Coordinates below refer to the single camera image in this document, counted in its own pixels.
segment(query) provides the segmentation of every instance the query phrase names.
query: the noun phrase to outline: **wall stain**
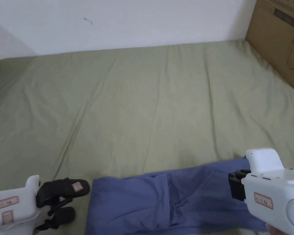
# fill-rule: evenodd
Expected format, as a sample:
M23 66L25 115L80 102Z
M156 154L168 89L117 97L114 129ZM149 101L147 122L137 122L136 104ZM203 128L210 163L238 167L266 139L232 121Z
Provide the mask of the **wall stain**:
M84 21L88 21L88 22L92 25L92 21L90 21L90 20L87 19L86 17L84 17Z

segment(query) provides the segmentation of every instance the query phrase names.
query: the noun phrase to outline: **bed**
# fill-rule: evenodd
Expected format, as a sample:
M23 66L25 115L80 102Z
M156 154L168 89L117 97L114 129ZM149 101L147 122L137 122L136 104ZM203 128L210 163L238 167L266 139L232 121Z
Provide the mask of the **bed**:
M294 168L294 89L246 41L0 61L0 190L127 177L273 147ZM83 234L76 220L42 234ZM248 231L233 233L248 234Z

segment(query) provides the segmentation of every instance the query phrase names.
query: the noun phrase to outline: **hand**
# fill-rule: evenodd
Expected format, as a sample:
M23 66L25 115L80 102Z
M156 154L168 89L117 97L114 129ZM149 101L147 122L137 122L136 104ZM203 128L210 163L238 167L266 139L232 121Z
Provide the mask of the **hand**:
M277 228L275 228L269 224L266 224L266 227L271 235L287 235L286 233L278 230Z

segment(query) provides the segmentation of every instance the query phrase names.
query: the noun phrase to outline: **blue cloth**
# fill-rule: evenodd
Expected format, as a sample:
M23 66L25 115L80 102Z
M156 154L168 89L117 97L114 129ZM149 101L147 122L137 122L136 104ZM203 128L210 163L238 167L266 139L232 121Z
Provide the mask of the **blue cloth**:
M188 235L244 228L266 232L244 202L231 197L228 173L247 159L94 179L86 235Z

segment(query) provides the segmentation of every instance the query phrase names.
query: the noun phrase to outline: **black label on box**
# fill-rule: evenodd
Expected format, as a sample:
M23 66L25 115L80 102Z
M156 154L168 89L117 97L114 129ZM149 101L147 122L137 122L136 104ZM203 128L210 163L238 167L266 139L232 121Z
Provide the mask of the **black label on box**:
M294 27L294 18L278 9L274 9L273 14L284 21L285 23L288 23L290 26Z

